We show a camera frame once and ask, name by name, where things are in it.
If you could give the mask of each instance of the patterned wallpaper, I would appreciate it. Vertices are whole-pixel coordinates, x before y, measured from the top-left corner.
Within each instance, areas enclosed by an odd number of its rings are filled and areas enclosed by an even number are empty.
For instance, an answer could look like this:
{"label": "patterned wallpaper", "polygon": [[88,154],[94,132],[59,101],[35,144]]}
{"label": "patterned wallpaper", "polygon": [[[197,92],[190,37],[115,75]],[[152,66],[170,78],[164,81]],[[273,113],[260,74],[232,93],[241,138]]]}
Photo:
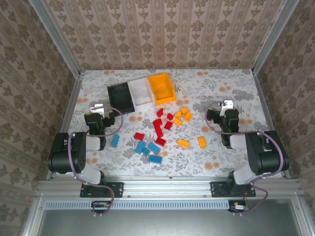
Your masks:
{"label": "patterned wallpaper", "polygon": [[315,216],[315,0],[300,0],[259,72],[276,130]]}
{"label": "patterned wallpaper", "polygon": [[250,68],[285,0],[43,0],[81,70]]}
{"label": "patterned wallpaper", "polygon": [[74,78],[27,0],[0,0],[0,235],[18,235]]}

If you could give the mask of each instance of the toy block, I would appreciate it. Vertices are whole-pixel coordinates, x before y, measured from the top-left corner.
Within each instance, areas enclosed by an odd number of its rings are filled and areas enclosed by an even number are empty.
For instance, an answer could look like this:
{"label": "toy block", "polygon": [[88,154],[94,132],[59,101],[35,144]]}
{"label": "toy block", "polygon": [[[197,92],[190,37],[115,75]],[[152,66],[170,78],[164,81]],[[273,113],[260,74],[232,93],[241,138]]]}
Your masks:
{"label": "toy block", "polygon": [[163,115],[163,108],[161,108],[158,112],[157,112],[157,117],[161,117]]}
{"label": "toy block", "polygon": [[156,130],[156,133],[157,133],[157,137],[160,138],[160,137],[163,137],[163,132],[162,132],[162,129],[160,126],[154,126],[154,129]]}
{"label": "toy block", "polygon": [[168,120],[173,120],[174,116],[172,114],[168,113],[167,118],[168,118]]}
{"label": "toy block", "polygon": [[197,140],[198,140],[200,148],[206,148],[207,147],[205,137],[203,137],[203,136],[198,137]]}
{"label": "toy block", "polygon": [[173,125],[173,123],[170,122],[170,121],[168,121],[168,122],[165,124],[164,128],[170,130],[170,128],[172,127],[172,125]]}
{"label": "toy block", "polygon": [[189,148],[189,143],[185,140],[180,139],[177,141],[177,144],[182,146],[182,147]]}
{"label": "toy block", "polygon": [[112,143],[111,143],[110,145],[111,145],[113,148],[116,148],[116,147],[117,147],[117,144],[118,144],[118,141],[119,141],[119,135],[118,135],[118,134],[114,134]]}
{"label": "toy block", "polygon": [[192,118],[192,113],[187,112],[187,114],[184,118],[184,121],[189,122],[191,120],[191,118]]}
{"label": "toy block", "polygon": [[141,154],[142,150],[144,149],[144,147],[146,146],[146,143],[144,141],[139,141],[138,145],[135,149],[135,152],[138,154]]}
{"label": "toy block", "polygon": [[166,143],[166,140],[161,139],[161,138],[157,138],[156,143],[163,147]]}
{"label": "toy block", "polygon": [[183,107],[183,108],[181,109],[181,112],[182,112],[182,116],[185,116],[185,115],[187,114],[188,110],[187,110],[186,107]]}
{"label": "toy block", "polygon": [[175,125],[177,125],[177,126],[180,126],[181,124],[182,124],[182,121],[180,120],[180,119],[175,119],[174,121],[173,121],[173,123],[175,124]]}
{"label": "toy block", "polygon": [[162,163],[162,157],[161,156],[150,155],[149,162],[161,164]]}
{"label": "toy block", "polygon": [[179,112],[177,112],[176,114],[175,114],[175,118],[176,119],[180,119],[182,117],[182,112],[181,111],[179,111]]}
{"label": "toy block", "polygon": [[154,126],[160,126],[160,125],[162,125],[162,120],[161,119],[156,119],[155,121],[153,121],[153,125]]}
{"label": "toy block", "polygon": [[152,142],[149,143],[148,148],[154,152],[154,154],[158,154],[161,151],[161,149]]}
{"label": "toy block", "polygon": [[143,153],[145,156],[147,156],[147,155],[150,153],[150,150],[149,150],[147,147],[145,147],[145,148],[142,150],[142,153]]}
{"label": "toy block", "polygon": [[143,139],[144,139],[144,134],[140,134],[140,133],[137,132],[137,133],[135,133],[135,135],[134,135],[134,139],[143,141]]}

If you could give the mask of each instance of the cable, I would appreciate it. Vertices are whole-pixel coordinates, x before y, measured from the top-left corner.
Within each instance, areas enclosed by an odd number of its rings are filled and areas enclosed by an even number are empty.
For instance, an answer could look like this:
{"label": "cable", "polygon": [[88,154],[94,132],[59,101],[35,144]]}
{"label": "cable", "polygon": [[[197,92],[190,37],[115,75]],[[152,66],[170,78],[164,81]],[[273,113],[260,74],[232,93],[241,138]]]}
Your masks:
{"label": "cable", "polygon": [[[122,127],[122,125],[123,125],[123,114],[122,114],[119,110],[117,110],[116,108],[113,108],[113,107],[104,107],[104,106],[101,106],[101,107],[97,107],[96,109],[99,109],[99,108],[108,108],[108,109],[112,109],[112,110],[114,110],[114,111],[117,111],[117,112],[119,113],[119,115],[122,117],[122,122],[121,122],[119,128],[118,128],[115,132],[113,132],[113,133],[111,133],[111,134],[107,134],[107,135],[89,135],[89,136],[91,136],[91,137],[107,137],[107,136],[116,134],[116,133],[121,129],[121,127]],[[108,186],[106,186],[106,185],[97,185],[97,184],[94,184],[94,183],[90,183],[90,182],[84,181],[84,180],[82,180],[82,179],[80,179],[80,178],[77,177],[77,173],[76,173],[76,171],[75,171],[75,168],[74,168],[74,165],[73,165],[73,161],[72,161],[72,155],[71,155],[71,138],[72,138],[72,136],[73,136],[74,134],[75,134],[75,132],[72,132],[72,133],[69,135],[69,138],[68,138],[68,157],[69,157],[69,163],[70,163],[70,167],[71,167],[71,170],[72,170],[72,173],[73,173],[73,177],[74,177],[76,180],[78,180],[79,182],[83,183],[83,184],[90,185],[90,186],[92,186],[92,187],[97,187],[97,188],[106,188],[106,189],[108,189],[109,192],[110,192],[111,202],[110,202],[108,208],[107,208],[103,213],[101,213],[101,214],[96,213],[96,212],[95,212],[95,205],[93,206],[93,213],[94,213],[94,216],[95,216],[95,215],[100,215],[100,216],[102,216],[102,215],[104,215],[104,214],[106,214],[106,213],[108,212],[108,210],[110,209],[110,207],[112,206],[112,204],[113,204],[113,202],[114,202],[114,191],[113,191],[113,189],[111,189],[110,187],[108,187]]]}
{"label": "cable", "polygon": [[265,189],[263,189],[263,188],[259,188],[259,187],[255,186],[253,183],[256,182],[256,181],[258,181],[258,180],[260,180],[260,179],[262,179],[262,178],[264,178],[264,177],[274,176],[274,175],[278,174],[278,173],[282,170],[282,168],[283,168],[283,165],[284,165],[284,157],[283,157],[282,151],[281,151],[281,149],[280,149],[280,146],[276,143],[276,141],[275,141],[273,138],[271,138],[268,134],[266,134],[266,133],[264,133],[264,132],[262,132],[262,131],[246,131],[246,132],[226,133],[226,132],[218,131],[218,130],[216,130],[214,127],[212,127],[212,126],[209,124],[208,120],[207,120],[207,112],[208,112],[209,108],[211,108],[214,104],[218,104],[218,103],[221,103],[221,104],[223,104],[223,106],[225,106],[225,102],[222,102],[222,101],[215,101],[215,102],[212,102],[212,103],[208,106],[208,108],[207,108],[207,110],[206,110],[206,112],[205,112],[205,121],[206,121],[206,124],[209,126],[209,128],[210,128],[212,131],[216,132],[217,134],[224,134],[224,135],[260,133],[260,134],[264,135],[265,137],[267,137],[267,138],[274,144],[274,146],[276,147],[276,149],[277,149],[277,151],[278,151],[278,153],[279,153],[279,156],[280,156],[280,165],[279,165],[279,168],[278,168],[275,172],[270,173],[270,174],[261,175],[261,176],[255,178],[255,179],[253,179],[253,180],[251,181],[251,184],[252,184],[252,186],[253,186],[254,188],[259,189],[259,190],[261,190],[261,191],[263,191],[263,192],[266,193],[265,197],[264,197],[259,203],[257,203],[253,208],[251,208],[251,209],[249,209],[249,210],[247,210],[247,211],[244,211],[244,212],[242,212],[242,213],[240,213],[238,210],[233,209],[233,208],[230,207],[230,209],[232,209],[233,211],[235,211],[236,213],[239,213],[239,215],[241,215],[241,214],[248,213],[248,212],[251,212],[252,210],[256,209],[259,205],[261,205],[261,204],[267,199],[267,197],[268,197],[268,191],[265,190]]}

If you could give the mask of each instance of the wallpaper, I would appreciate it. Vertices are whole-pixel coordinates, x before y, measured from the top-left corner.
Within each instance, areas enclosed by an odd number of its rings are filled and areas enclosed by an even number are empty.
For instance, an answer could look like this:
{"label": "wallpaper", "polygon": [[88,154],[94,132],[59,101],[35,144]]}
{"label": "wallpaper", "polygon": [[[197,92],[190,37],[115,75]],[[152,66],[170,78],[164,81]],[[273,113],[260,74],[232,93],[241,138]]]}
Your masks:
{"label": "wallpaper", "polygon": [[0,1],[0,235],[18,235],[74,78],[27,0]]}
{"label": "wallpaper", "polygon": [[300,0],[259,72],[269,110],[315,216],[315,1]]}
{"label": "wallpaper", "polygon": [[284,0],[43,0],[81,70],[251,68]]}

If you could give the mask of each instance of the floor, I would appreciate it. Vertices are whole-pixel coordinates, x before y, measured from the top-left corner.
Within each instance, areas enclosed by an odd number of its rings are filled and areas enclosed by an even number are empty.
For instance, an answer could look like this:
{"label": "floor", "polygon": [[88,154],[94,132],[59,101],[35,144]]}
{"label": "floor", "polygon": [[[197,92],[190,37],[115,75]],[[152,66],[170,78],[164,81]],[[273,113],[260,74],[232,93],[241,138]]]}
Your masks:
{"label": "floor", "polygon": [[46,210],[38,235],[300,236],[301,233],[290,200],[267,200],[241,217],[227,210],[113,210],[102,217],[93,217],[89,210]]}
{"label": "floor", "polygon": [[[230,99],[240,112],[240,131],[267,130],[249,69],[87,71],[69,131],[88,130],[84,114],[90,111],[91,105],[110,105],[106,87],[160,73],[169,74],[175,87],[176,102],[125,114],[118,147],[111,147],[112,137],[108,137],[104,151],[87,152],[87,162],[106,175],[115,176],[225,177],[230,171],[244,166],[247,162],[246,151],[226,149],[221,144],[220,135],[206,126],[204,112],[211,102]],[[149,163],[148,157],[134,152],[137,145],[133,138],[135,132],[144,133],[147,144],[156,139],[152,121],[157,118],[156,112],[160,108],[164,108],[164,114],[175,114],[184,106],[193,114],[192,120],[190,123],[183,122],[179,127],[173,125],[170,131],[163,129],[166,145],[160,152],[163,157],[161,165]],[[162,120],[164,126],[166,115]],[[120,122],[121,118],[117,117],[115,125],[107,128],[106,132],[116,130]],[[199,148],[199,136],[205,137],[206,149]],[[178,146],[178,139],[189,141],[190,147]]]}

